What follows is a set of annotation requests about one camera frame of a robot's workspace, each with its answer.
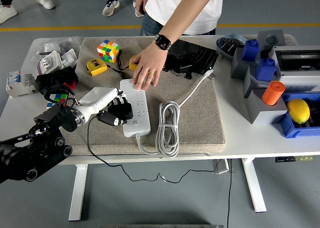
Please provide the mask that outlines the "person's left hand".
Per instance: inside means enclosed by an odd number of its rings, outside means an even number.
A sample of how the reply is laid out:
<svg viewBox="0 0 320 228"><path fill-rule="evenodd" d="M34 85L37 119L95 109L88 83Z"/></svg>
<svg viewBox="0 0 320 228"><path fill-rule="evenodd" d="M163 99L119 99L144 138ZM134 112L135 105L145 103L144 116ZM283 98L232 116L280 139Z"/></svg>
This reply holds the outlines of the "person's left hand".
<svg viewBox="0 0 320 228"><path fill-rule="evenodd" d="M168 51L161 50L153 40L142 52L130 59L131 63L138 63L131 81L136 90L146 91L150 85L157 86L167 54Z"/></svg>

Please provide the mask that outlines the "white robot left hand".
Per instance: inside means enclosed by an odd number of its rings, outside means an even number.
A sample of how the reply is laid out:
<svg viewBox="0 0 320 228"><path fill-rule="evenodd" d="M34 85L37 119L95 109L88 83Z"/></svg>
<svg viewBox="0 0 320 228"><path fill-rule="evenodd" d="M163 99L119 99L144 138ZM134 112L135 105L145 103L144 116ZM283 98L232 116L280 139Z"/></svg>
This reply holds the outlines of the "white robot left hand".
<svg viewBox="0 0 320 228"><path fill-rule="evenodd" d="M98 114L115 99L125 102L127 96L118 88L94 87L71 108L77 125L87 123L91 115Z"/></svg>

